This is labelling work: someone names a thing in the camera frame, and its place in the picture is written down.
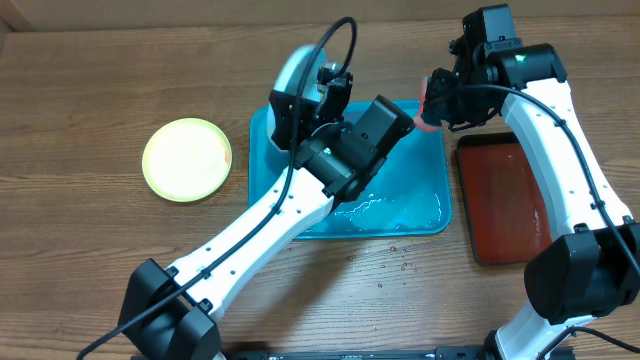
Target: blue cutting board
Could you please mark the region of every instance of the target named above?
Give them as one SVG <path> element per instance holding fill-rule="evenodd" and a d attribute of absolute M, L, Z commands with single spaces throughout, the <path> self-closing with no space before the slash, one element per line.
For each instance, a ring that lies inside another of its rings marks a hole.
<path fill-rule="evenodd" d="M 394 101 L 413 117 L 416 100 Z M 343 115 L 355 121 L 369 102 L 351 103 Z M 288 162 L 266 135 L 267 107 L 251 119 L 249 132 L 249 206 L 273 185 Z M 442 132 L 427 134 L 418 129 L 393 148 L 382 169 L 358 200 L 338 206 L 322 222 L 297 239 L 353 239 L 429 235 L 451 221 L 451 197 Z"/>

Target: round plate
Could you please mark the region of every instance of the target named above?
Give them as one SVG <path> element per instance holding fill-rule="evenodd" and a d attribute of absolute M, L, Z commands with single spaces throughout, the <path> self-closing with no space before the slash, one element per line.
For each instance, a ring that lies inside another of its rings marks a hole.
<path fill-rule="evenodd" d="M 202 199 L 229 175 L 231 146 L 222 130 L 196 118 L 170 122 L 144 149 L 142 173 L 151 189 L 177 202 Z"/>

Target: wooden surface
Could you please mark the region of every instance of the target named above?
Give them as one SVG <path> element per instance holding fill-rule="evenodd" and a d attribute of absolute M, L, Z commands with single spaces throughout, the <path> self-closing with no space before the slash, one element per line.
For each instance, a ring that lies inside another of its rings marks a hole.
<path fill-rule="evenodd" d="M 501 2 L 519 17 L 640 15 L 637 0 L 0 0 L 0 17 L 17 31 L 362 23 L 461 19 Z"/>
<path fill-rule="evenodd" d="M 516 24 L 525 43 L 548 41 L 558 50 L 586 136 L 636 214 L 638 20 Z M 0 57 L 0 358 L 74 357 L 114 327 L 137 265 L 148 257 L 169 264 L 246 209 L 249 119 L 266 104 L 289 54 L 324 31 L 289 25 L 8 34 Z M 447 43 L 460 28 L 458 20 L 377 23 L 359 34 L 352 100 L 378 93 L 410 99 L 423 75 L 452 67 Z M 346 32 L 338 34 L 330 54 L 341 59 L 347 42 Z M 235 163 L 207 201 L 173 204 L 145 184 L 141 154 L 160 126 L 192 116 L 226 132 Z M 501 130 L 494 120 L 467 133 Z M 444 232 L 292 243 L 229 309 L 220 324 L 227 346 L 428 349 L 479 344 L 511 319 L 525 299 L 523 267 L 474 262 L 450 156 L 459 135 L 444 136 L 454 210 Z M 402 271 L 405 262 L 411 265 Z M 635 304 L 594 326 L 637 345 L 639 320 Z M 581 359 L 630 358 L 586 335 L 573 344 Z M 135 348 L 121 336 L 99 352 L 91 358 L 127 359 Z"/>

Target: table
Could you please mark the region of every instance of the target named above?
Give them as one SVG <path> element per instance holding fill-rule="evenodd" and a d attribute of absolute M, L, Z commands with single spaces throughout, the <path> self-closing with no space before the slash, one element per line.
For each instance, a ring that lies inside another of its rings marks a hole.
<path fill-rule="evenodd" d="M 568 72 L 584 131 L 609 182 L 640 213 L 640 21 L 522 19 L 525 44 L 550 42 Z M 219 233 L 247 206 L 248 124 L 289 54 L 324 25 L 13 33 L 0 56 L 0 354 L 69 359 L 114 327 L 131 272 Z M 418 96 L 451 68 L 459 20 L 360 26 L 352 101 Z M 349 36 L 328 46 L 342 59 Z M 200 117 L 228 135 L 234 164 L 206 201 L 174 204 L 141 174 L 148 138 Z M 504 131 L 499 120 L 468 133 Z M 523 266 L 472 257 L 446 133 L 453 219 L 429 237 L 293 242 L 245 288 L 220 324 L 228 347 L 279 351 L 429 349 L 479 344 L 525 299 Z M 399 251 L 390 251 L 396 246 Z M 404 263 L 406 271 L 401 270 Z M 594 327 L 638 344 L 640 306 Z M 631 355 L 587 335 L 580 359 Z M 128 359 L 120 336 L 92 359 Z"/>

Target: cable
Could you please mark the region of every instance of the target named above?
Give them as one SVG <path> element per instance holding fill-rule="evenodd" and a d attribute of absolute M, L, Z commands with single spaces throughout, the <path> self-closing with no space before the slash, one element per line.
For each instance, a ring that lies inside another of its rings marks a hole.
<path fill-rule="evenodd" d="M 565 120 L 563 120 L 560 116 L 558 116 L 558 114 L 556 114 L 553 110 L 551 110 L 543 102 L 541 102 L 540 100 L 536 99 L 535 97 L 533 97 L 533 96 L 531 96 L 531 95 L 529 95 L 529 94 L 527 94 L 525 92 L 522 92 L 522 91 L 516 90 L 516 89 L 512 89 L 512 88 L 509 88 L 509 87 L 505 87 L 505 86 L 492 85 L 492 84 L 465 85 L 465 86 L 462 86 L 462 87 L 459 87 L 459 88 L 454 88 L 454 89 L 452 89 L 451 92 L 449 92 L 449 93 L 447 93 L 447 94 L 445 94 L 445 95 L 443 95 L 441 97 L 438 97 L 436 99 L 433 99 L 429 103 L 430 104 L 439 103 L 439 102 L 442 102 L 442 101 L 444 101 L 444 100 L 446 100 L 446 99 L 448 99 L 448 98 L 450 98 L 450 97 L 452 97 L 452 96 L 454 96 L 454 95 L 456 95 L 458 93 L 471 92 L 471 91 L 476 91 L 476 90 L 501 91 L 501 92 L 505 92 L 505 93 L 509 93 L 509 94 L 513 94 L 513 95 L 519 96 L 519 97 L 529 101 L 533 105 L 537 106 L 538 108 L 540 108 L 540 110 L 542 110 L 545 113 L 547 113 L 547 115 L 551 116 L 551 118 L 555 121 L 555 125 L 560 127 L 562 129 L 562 131 L 564 132 L 564 134 L 567 136 L 567 138 L 569 139 L 569 142 L 571 143 L 571 146 L 573 147 L 573 151 L 576 153 L 576 157 L 578 158 L 578 162 L 580 163 L 580 167 L 582 168 L 582 172 L 584 174 L 585 180 L 587 181 L 587 185 L 589 186 L 589 190 L 591 191 L 591 195 L 593 196 L 594 204 L 592 206 L 594 206 L 595 208 L 598 209 L 598 212 L 600 213 L 600 216 L 602 217 L 602 220 L 607 225 L 607 227 L 611 229 L 611 232 L 613 233 L 614 238 L 616 239 L 616 243 L 617 243 L 618 247 L 620 247 L 620 249 L 622 250 L 622 253 L 624 254 L 624 257 L 627 259 L 627 262 L 629 263 L 629 266 L 633 269 L 633 271 L 636 273 L 636 276 L 640 280 L 640 267 L 638 267 L 638 263 L 636 262 L 635 258 L 633 257 L 633 254 L 629 250 L 629 247 L 624 242 L 624 239 L 620 235 L 620 232 L 618 232 L 618 229 L 616 228 L 615 224 L 613 223 L 613 221 L 609 217 L 609 214 L 605 210 L 605 203 L 600 198 L 600 194 L 598 194 L 598 190 L 597 190 L 595 181 L 593 180 L 593 177 L 591 176 L 591 170 L 589 170 L 589 166 L 587 165 L 587 160 L 585 159 L 584 154 L 582 153 L 582 150 L 580 149 L 580 144 L 578 144 L 578 140 L 576 139 L 576 137 L 573 135 L 573 133 L 571 132 L 571 130 L 567 126 L 567 122 Z"/>
<path fill-rule="evenodd" d="M 260 221 L 260 223 L 258 223 L 258 225 L 256 225 L 256 227 L 253 228 L 253 230 L 251 230 L 247 235 L 245 235 L 240 241 L 238 241 L 234 246 L 232 246 L 229 250 L 227 250 L 224 254 L 222 254 L 222 256 L 217 258 L 214 262 L 212 262 L 204 270 L 199 272 L 198 275 L 194 276 L 186 284 L 182 285 L 176 291 L 174 291 L 173 293 L 169 294 L 167 297 L 165 297 L 164 299 L 160 300 L 155 305 L 151 306 L 147 310 L 145 310 L 145 311 L 141 312 L 140 314 L 136 315 L 133 319 L 131 319 L 128 322 L 126 322 L 125 324 L 122 324 L 122 325 L 118 326 L 117 328 L 111 330 L 107 334 L 101 336 L 99 339 L 97 339 L 96 341 L 91 343 L 89 346 L 84 348 L 82 351 L 80 351 L 78 353 L 78 356 L 76 357 L 76 360 L 84 359 L 84 357 L 87 356 L 87 354 L 89 354 L 93 350 L 97 349 L 100 345 L 103 345 L 107 341 L 109 341 L 109 340 L 113 339 L 114 337 L 116 337 L 118 334 L 126 331 L 131 326 L 133 326 L 133 325 L 137 324 L 138 322 L 146 319 L 147 317 L 149 317 L 153 313 L 155 313 L 158 310 L 162 309 L 164 306 L 166 306 L 172 300 L 178 298 L 180 295 L 182 295 L 185 292 L 187 292 L 187 290 L 189 290 L 189 288 L 191 288 L 198 281 L 202 280 L 207 275 L 209 275 L 213 269 L 215 269 L 223 261 L 225 261 L 227 258 L 229 258 L 229 256 L 233 255 L 233 253 L 235 253 L 244 244 L 246 244 L 249 240 L 251 240 L 251 238 L 253 236 L 255 236 L 258 232 L 260 232 L 260 230 L 262 230 L 262 228 L 269 222 L 269 220 L 271 220 L 280 211 L 280 207 L 282 206 L 282 203 L 284 202 L 284 200 L 287 197 L 287 194 L 289 193 L 289 187 L 291 186 L 291 179 L 293 178 L 293 169 L 294 169 L 294 165 L 295 165 L 295 155 L 296 155 L 296 151 L 298 149 L 298 133 L 299 133 L 298 127 L 299 127 L 299 122 L 300 122 L 300 99 L 302 98 L 302 94 L 303 94 L 303 91 L 304 91 L 304 86 L 306 84 L 307 78 L 309 77 L 309 74 L 311 73 L 311 69 L 313 67 L 313 64 L 315 63 L 316 59 L 318 58 L 318 55 L 320 54 L 320 51 L 322 50 L 322 48 L 324 48 L 324 46 L 329 41 L 331 36 L 342 25 L 344 25 L 346 23 L 349 23 L 351 25 L 351 45 L 349 46 L 349 51 L 347 53 L 347 57 L 346 57 L 346 59 L 344 61 L 344 64 L 343 64 L 342 68 L 340 69 L 340 71 L 338 71 L 336 77 L 344 74 L 344 72 L 346 71 L 347 67 L 349 66 L 349 63 L 351 62 L 351 56 L 353 55 L 353 49 L 355 47 L 356 36 L 357 36 L 357 25 L 356 25 L 355 20 L 353 18 L 351 18 L 351 17 L 344 17 L 344 18 L 338 20 L 333 25 L 331 25 L 331 27 L 327 30 L 327 32 L 322 36 L 322 38 L 318 42 L 317 46 L 315 47 L 315 49 L 311 53 L 311 56 L 309 56 L 309 58 L 307 59 L 307 63 L 305 65 L 304 71 L 302 73 L 302 77 L 300 78 L 300 82 L 298 83 L 298 88 L 297 88 L 297 91 L 296 91 L 296 98 L 295 98 L 295 101 L 293 103 L 294 104 L 293 105 L 293 124 L 292 124 L 292 127 L 291 127 L 291 145 L 289 147 L 289 169 L 287 171 L 287 177 L 285 179 L 284 187 L 282 189 L 282 193 L 280 194 L 280 197 L 278 198 L 278 201 L 276 201 L 276 203 L 271 208 L 271 211 L 267 214 L 267 216 L 265 216 L 264 219 L 262 219 L 262 221 Z"/>
<path fill-rule="evenodd" d="M 576 332 L 583 332 L 583 333 L 587 333 L 587 334 L 591 334 L 593 336 L 597 336 L 602 340 L 608 341 L 611 344 L 621 347 L 627 351 L 631 351 L 633 353 L 636 354 L 640 354 L 640 348 L 635 347 L 633 345 L 629 345 L 623 341 L 620 341 L 616 338 L 613 338 L 607 334 L 603 334 L 601 332 L 599 332 L 598 330 L 593 330 L 587 327 L 583 327 L 583 326 L 570 326 L 566 329 L 564 329 L 564 331 L 562 331 L 560 333 L 560 335 L 558 335 L 549 345 L 547 345 L 536 357 L 536 360 L 543 360 L 547 354 L 551 351 L 553 351 L 553 349 L 555 349 L 558 345 L 560 345 L 561 342 L 564 341 L 564 339 L 569 336 L 576 336 Z"/>

